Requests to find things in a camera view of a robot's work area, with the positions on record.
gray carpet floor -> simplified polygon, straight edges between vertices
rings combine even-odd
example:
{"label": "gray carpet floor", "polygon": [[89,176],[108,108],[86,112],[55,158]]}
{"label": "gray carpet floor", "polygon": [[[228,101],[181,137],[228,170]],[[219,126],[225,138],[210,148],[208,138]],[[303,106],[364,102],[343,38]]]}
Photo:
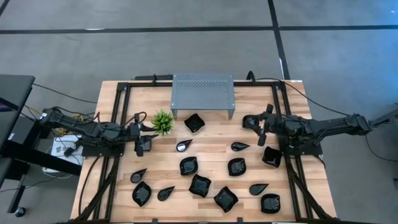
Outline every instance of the gray carpet floor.
{"label": "gray carpet floor", "polygon": [[[391,0],[275,0],[280,26],[398,24]],[[177,26],[271,26],[263,0],[10,0],[0,30]],[[313,100],[374,119],[397,108],[398,30],[281,31],[290,77],[303,80]],[[282,78],[273,31],[125,34],[0,34],[0,73],[34,75],[36,83],[96,100],[103,80],[175,72],[222,72],[245,78]],[[95,105],[34,88],[27,105],[62,106],[89,113]],[[310,103],[315,119],[338,114]],[[369,134],[372,149],[398,159],[398,131]],[[364,137],[333,136],[322,142],[326,172],[343,220],[397,223],[398,163],[376,158]],[[28,184],[48,179],[33,167]],[[0,223],[54,223],[69,219],[78,178],[26,190],[29,213],[7,214],[12,192],[0,194]],[[5,181],[1,190],[17,182]]]}

wooden table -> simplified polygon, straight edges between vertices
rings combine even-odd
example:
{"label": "wooden table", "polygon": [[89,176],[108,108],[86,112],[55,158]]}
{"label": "wooden table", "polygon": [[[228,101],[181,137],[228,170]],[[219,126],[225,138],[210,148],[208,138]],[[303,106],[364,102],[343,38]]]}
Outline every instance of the wooden table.
{"label": "wooden table", "polygon": [[[97,112],[101,112],[101,121],[111,119],[117,83],[105,81],[102,84],[96,109]],[[291,84],[304,92],[302,82]],[[170,111],[171,90],[171,87],[133,88],[127,119],[134,113],[146,111],[148,117],[144,123],[150,126],[150,121],[156,111],[160,109]],[[126,145],[117,176],[112,222],[151,222],[153,218],[158,218],[160,222],[235,222],[237,217],[243,217],[245,222],[295,220],[284,161],[282,160],[277,169],[263,163],[261,158],[265,147],[257,146],[258,137],[253,131],[242,128],[243,116],[259,114],[265,110],[268,103],[274,104],[271,87],[235,87],[234,91],[236,111],[232,120],[228,120],[228,114],[225,111],[179,111],[172,132],[155,138],[151,152],[146,152],[144,157],[136,156],[134,143]],[[289,86],[287,86],[287,93],[292,114],[311,118],[307,100]],[[282,94],[279,94],[281,109],[284,111]],[[123,100],[120,102],[117,121],[120,121]],[[206,123],[204,128],[194,134],[183,122],[193,113],[198,113]],[[191,146],[183,153],[177,152],[176,143],[187,139],[193,139]],[[235,141],[250,144],[251,147],[241,152],[234,152],[230,145]],[[266,146],[278,148],[277,137],[267,134]],[[197,173],[212,180],[206,198],[193,195],[188,191],[193,175],[180,175],[180,161],[188,156],[197,156],[199,164]],[[227,163],[230,159],[237,157],[245,158],[247,171],[242,176],[230,177]],[[90,157],[84,161],[71,218],[78,215],[81,188],[94,159]],[[323,164],[313,156],[302,156],[302,161],[309,191],[324,210],[335,217],[335,208]],[[102,158],[94,166],[88,178],[82,208],[88,205],[98,189],[101,166]],[[140,208],[132,200],[132,191],[137,184],[130,182],[130,176],[133,172],[145,168],[147,172],[144,181],[152,188],[152,196],[149,202]],[[248,189],[250,185],[256,183],[268,183],[269,186],[261,195],[252,196]],[[175,189],[169,199],[164,202],[158,201],[159,190],[173,185]],[[224,213],[213,200],[213,197],[224,186],[228,186],[239,198],[239,202],[228,213]],[[301,214],[305,217],[302,195],[299,189],[297,191]],[[266,193],[280,195],[280,212],[273,215],[261,213],[260,198]],[[107,198],[108,193],[105,192],[101,203],[100,218],[104,217]]]}

perforated metal shelf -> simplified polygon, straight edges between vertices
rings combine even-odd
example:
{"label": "perforated metal shelf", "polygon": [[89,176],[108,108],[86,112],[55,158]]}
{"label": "perforated metal shelf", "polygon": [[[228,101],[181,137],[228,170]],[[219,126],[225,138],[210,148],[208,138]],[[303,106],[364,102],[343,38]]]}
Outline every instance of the perforated metal shelf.
{"label": "perforated metal shelf", "polygon": [[235,111],[232,75],[174,74],[171,109],[175,117],[177,110],[228,110],[228,118],[231,119]]}

black dish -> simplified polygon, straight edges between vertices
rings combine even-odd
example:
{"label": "black dish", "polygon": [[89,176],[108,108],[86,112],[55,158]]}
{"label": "black dish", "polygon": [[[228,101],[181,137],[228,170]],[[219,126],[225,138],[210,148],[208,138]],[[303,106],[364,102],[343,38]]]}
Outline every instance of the black dish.
{"label": "black dish", "polygon": [[234,150],[235,152],[239,152],[240,150],[243,150],[247,147],[249,147],[250,145],[245,144],[245,143],[241,143],[241,142],[234,142],[231,145],[231,149]]}
{"label": "black dish", "polygon": [[264,150],[264,156],[262,157],[262,161],[265,162],[266,164],[278,168],[280,165],[281,158],[282,158],[282,153],[279,150],[267,146],[266,150]]}
{"label": "black dish", "polygon": [[170,194],[172,194],[174,187],[167,187],[166,189],[160,190],[159,193],[157,194],[157,199],[159,199],[160,201],[164,201],[166,199],[168,199],[168,197],[170,196]]}
{"label": "black dish", "polygon": [[225,213],[229,212],[234,204],[239,201],[238,197],[230,191],[226,186],[223,187],[220,192],[214,197],[214,201],[220,206]]}
{"label": "black dish", "polygon": [[251,195],[259,195],[266,187],[268,184],[253,184],[250,186],[249,192]]}
{"label": "black dish", "polygon": [[275,214],[280,210],[280,196],[276,194],[265,194],[261,197],[261,212]]}
{"label": "black dish", "polygon": [[147,170],[147,169],[142,169],[142,170],[139,170],[139,171],[137,171],[137,172],[131,174],[130,181],[131,181],[132,183],[138,183],[138,182],[140,182],[140,180],[141,180],[142,177],[144,176],[146,170]]}
{"label": "black dish", "polygon": [[183,152],[188,149],[188,146],[191,144],[191,142],[192,142],[192,139],[181,141],[176,145],[175,149],[177,150],[177,152]]}
{"label": "black dish", "polygon": [[206,177],[201,177],[198,174],[195,174],[192,178],[191,187],[189,187],[189,191],[195,195],[206,197],[209,192],[209,187],[211,184],[211,180]]}
{"label": "black dish", "polygon": [[198,114],[194,114],[184,121],[185,125],[191,130],[192,133],[197,132],[201,127],[205,125],[205,122],[199,117]]}
{"label": "black dish", "polygon": [[132,192],[132,199],[140,206],[144,206],[148,202],[152,190],[150,187],[142,181],[137,185],[137,187]]}
{"label": "black dish", "polygon": [[190,175],[198,171],[198,160],[196,157],[187,157],[180,162],[181,175]]}
{"label": "black dish", "polygon": [[232,177],[237,177],[246,172],[246,164],[244,163],[244,158],[231,159],[228,162],[229,175]]}

green plant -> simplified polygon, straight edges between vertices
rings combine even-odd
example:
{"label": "green plant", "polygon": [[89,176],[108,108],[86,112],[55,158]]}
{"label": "green plant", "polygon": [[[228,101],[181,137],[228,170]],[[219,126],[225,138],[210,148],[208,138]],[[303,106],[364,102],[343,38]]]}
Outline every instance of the green plant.
{"label": "green plant", "polygon": [[156,112],[155,118],[151,122],[157,134],[168,134],[173,128],[173,115],[171,113],[166,113],[164,110],[160,110]]}

